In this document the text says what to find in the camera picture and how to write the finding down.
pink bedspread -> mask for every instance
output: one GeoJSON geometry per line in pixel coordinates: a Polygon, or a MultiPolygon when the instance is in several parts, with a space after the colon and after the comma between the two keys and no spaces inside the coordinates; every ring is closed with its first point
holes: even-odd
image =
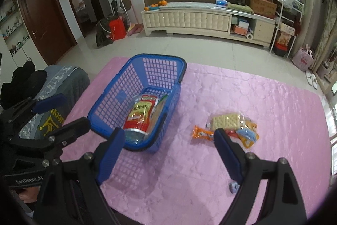
{"type": "MultiPolygon", "coordinates": [[[[113,58],[86,89],[66,119],[82,116],[128,58],[113,58]]],[[[110,179],[102,185],[109,205],[143,224],[219,224],[234,195],[214,144],[191,140],[194,125],[208,116],[241,111],[257,122],[260,140],[252,151],[261,159],[286,157],[310,216],[324,198],[330,179],[331,149],[318,95],[247,73],[189,63],[180,101],[159,151],[122,150],[110,179]]],[[[90,131],[67,146],[63,161],[94,151],[104,139],[90,131]]],[[[256,221],[266,182],[247,224],[256,221]]]]}

white slipper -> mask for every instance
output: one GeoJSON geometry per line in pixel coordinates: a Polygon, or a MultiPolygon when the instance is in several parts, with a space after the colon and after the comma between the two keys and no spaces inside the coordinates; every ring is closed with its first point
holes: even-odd
{"type": "Polygon", "coordinates": [[[317,84],[317,79],[316,79],[315,75],[311,75],[311,81],[312,81],[313,87],[317,90],[318,89],[318,84],[317,84]]]}
{"type": "Polygon", "coordinates": [[[312,79],[311,79],[311,77],[312,77],[313,75],[310,75],[309,77],[307,77],[307,81],[308,81],[308,83],[312,86],[312,79]]]}
{"type": "Polygon", "coordinates": [[[312,73],[310,73],[309,71],[306,71],[306,72],[305,72],[305,75],[306,75],[307,77],[311,77],[312,73]]]}

brown circle on wall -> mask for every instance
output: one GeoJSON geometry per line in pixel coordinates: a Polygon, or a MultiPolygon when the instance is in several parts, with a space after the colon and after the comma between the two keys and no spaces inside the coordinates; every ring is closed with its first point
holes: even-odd
{"type": "MultiPolygon", "coordinates": [[[[125,9],[127,11],[129,11],[131,9],[131,1],[130,0],[122,0],[122,2],[124,3],[125,9]]],[[[121,9],[124,11],[123,9],[123,5],[121,2],[119,2],[119,6],[121,7],[121,9]]]]}

blue plastic basket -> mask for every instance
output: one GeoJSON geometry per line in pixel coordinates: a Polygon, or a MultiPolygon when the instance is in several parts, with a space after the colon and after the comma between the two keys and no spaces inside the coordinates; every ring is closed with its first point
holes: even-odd
{"type": "Polygon", "coordinates": [[[124,145],[131,151],[156,152],[179,100],[186,68],[185,60],[169,55],[138,54],[130,58],[91,108],[88,119],[92,130],[108,138],[116,127],[123,127],[134,96],[152,94],[162,98],[167,95],[148,139],[140,144],[126,140],[124,145]]]}

paper roll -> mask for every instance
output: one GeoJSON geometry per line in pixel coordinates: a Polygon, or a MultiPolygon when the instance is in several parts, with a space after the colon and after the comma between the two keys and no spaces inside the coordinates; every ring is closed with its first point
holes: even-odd
{"type": "Polygon", "coordinates": [[[251,32],[248,32],[246,34],[246,38],[249,39],[249,40],[253,39],[253,34],[251,32]]]}

